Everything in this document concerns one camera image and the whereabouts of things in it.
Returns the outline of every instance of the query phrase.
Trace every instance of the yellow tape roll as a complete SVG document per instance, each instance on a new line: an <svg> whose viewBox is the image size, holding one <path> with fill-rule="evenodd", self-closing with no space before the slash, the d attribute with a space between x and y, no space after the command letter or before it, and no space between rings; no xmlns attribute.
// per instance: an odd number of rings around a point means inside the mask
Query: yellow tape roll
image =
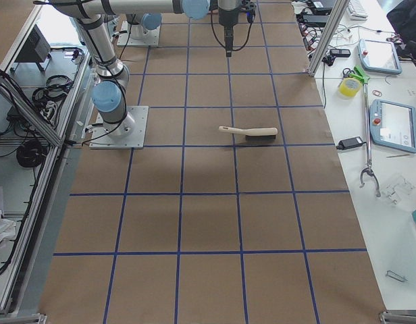
<svg viewBox="0 0 416 324"><path fill-rule="evenodd" d="M338 90L342 95L347 97L353 97L361 89L361 82L354 78L345 78L338 87Z"/></svg>

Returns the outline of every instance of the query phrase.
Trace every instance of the keyboard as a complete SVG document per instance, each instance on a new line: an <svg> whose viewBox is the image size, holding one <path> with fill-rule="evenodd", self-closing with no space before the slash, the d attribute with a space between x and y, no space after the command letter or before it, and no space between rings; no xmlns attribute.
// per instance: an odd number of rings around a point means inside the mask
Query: keyboard
<svg viewBox="0 0 416 324"><path fill-rule="evenodd" d="M367 20L369 16L359 0L350 0L346 12L350 20Z"/></svg>

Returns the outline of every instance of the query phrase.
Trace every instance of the green handle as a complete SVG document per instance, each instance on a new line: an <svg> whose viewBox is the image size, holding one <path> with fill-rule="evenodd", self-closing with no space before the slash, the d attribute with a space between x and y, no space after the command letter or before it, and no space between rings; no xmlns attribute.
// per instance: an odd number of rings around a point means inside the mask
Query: green handle
<svg viewBox="0 0 416 324"><path fill-rule="evenodd" d="M351 77L356 78L362 84L369 83L370 77L364 72L364 69L361 66L356 65L354 67L354 72L355 74L351 74Z"/></svg>

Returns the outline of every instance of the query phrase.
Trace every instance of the blue joint cap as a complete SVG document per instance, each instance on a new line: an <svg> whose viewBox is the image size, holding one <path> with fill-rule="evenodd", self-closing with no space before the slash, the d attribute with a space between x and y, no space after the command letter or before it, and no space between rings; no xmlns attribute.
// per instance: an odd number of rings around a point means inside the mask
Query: blue joint cap
<svg viewBox="0 0 416 324"><path fill-rule="evenodd" d="M161 25L161 13L146 13L140 24L147 30L157 29Z"/></svg>
<svg viewBox="0 0 416 324"><path fill-rule="evenodd" d="M210 0L181 0L181 6L187 17L202 19L209 11Z"/></svg>
<svg viewBox="0 0 416 324"><path fill-rule="evenodd" d="M103 81L93 88L91 99L100 112L110 113L121 103L121 96L121 90L115 83Z"/></svg>

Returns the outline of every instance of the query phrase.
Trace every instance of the metal mounting plate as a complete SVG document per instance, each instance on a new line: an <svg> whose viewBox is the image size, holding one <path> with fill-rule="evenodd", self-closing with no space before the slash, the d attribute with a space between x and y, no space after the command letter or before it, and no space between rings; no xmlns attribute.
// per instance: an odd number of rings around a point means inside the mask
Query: metal mounting plate
<svg viewBox="0 0 416 324"><path fill-rule="evenodd" d="M158 27L157 29L154 29L154 30L150 30L148 34L146 34L145 37L142 39L136 40L136 39L130 38L130 40L128 41L127 47L147 47L147 46L158 47L159 39L160 39L160 28L161 27ZM123 30L127 30L127 21L122 22L121 31ZM126 46L127 39L128 39L128 33L120 34L120 36L118 37L117 46L118 47Z"/></svg>
<svg viewBox="0 0 416 324"><path fill-rule="evenodd" d="M128 113L136 121L136 127L129 135L125 137L104 136L90 142L89 147L92 149L141 149L145 141L145 131L147 129L148 106L127 106ZM100 114L97 115L96 123L103 123ZM94 129L93 138L106 134L103 127Z"/></svg>

